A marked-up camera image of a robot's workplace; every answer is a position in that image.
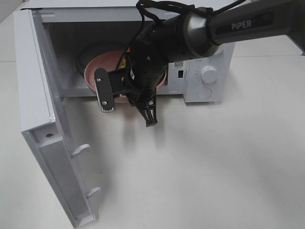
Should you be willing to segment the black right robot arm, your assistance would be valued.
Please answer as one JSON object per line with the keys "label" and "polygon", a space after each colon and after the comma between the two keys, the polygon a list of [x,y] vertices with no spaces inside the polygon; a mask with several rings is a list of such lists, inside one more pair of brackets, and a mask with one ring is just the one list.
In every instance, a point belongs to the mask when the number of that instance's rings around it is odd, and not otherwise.
{"label": "black right robot arm", "polygon": [[218,10],[140,0],[136,8],[152,22],[130,44],[125,81],[132,89],[127,98],[148,127],[157,123],[156,87],[169,63],[210,57],[222,44],[278,35],[305,47],[302,0],[238,0]]}

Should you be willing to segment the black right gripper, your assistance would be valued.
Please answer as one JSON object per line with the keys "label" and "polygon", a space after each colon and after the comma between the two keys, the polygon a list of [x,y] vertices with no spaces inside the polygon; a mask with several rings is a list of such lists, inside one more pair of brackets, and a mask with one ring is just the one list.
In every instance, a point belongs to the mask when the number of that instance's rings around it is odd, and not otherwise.
{"label": "black right gripper", "polygon": [[167,59],[163,56],[124,55],[126,73],[122,80],[124,95],[131,106],[135,106],[145,120],[146,127],[157,121],[156,87],[167,71]]}

